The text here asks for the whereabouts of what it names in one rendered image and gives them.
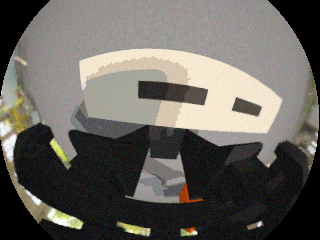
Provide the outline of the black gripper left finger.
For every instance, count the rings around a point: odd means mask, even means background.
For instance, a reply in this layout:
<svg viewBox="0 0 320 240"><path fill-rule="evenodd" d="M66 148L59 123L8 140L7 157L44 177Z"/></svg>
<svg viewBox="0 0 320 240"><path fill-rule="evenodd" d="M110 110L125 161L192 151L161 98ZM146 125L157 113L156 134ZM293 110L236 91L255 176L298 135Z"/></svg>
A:
<svg viewBox="0 0 320 240"><path fill-rule="evenodd" d="M68 139L72 141L73 149L80 155L111 165L117 179L127 192L125 195L135 196L141 169L151 147L148 124L117 139L72 129L68 132Z"/></svg>

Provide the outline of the black two-prong plug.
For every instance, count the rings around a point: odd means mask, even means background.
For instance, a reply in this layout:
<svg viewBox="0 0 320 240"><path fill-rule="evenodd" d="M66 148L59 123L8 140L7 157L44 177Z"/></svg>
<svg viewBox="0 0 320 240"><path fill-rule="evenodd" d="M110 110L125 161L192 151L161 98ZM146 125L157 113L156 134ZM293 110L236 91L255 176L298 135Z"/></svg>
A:
<svg viewBox="0 0 320 240"><path fill-rule="evenodd" d="M151 157L155 159L177 159L185 128L148 124L151 140Z"/></svg>

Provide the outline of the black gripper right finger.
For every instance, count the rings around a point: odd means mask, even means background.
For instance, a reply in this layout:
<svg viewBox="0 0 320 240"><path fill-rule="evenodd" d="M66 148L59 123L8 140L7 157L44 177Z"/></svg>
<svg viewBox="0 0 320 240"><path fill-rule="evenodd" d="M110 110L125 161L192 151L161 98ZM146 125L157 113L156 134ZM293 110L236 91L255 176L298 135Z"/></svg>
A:
<svg viewBox="0 0 320 240"><path fill-rule="evenodd" d="M189 201L203 199L201 193L215 183L217 176L224 172L228 164L259 155L263 144L260 141L256 143L252 141L248 144L229 144L217 147L216 144L201 139L201 136L185 128L180 145L180 159L183 161Z"/></svg>

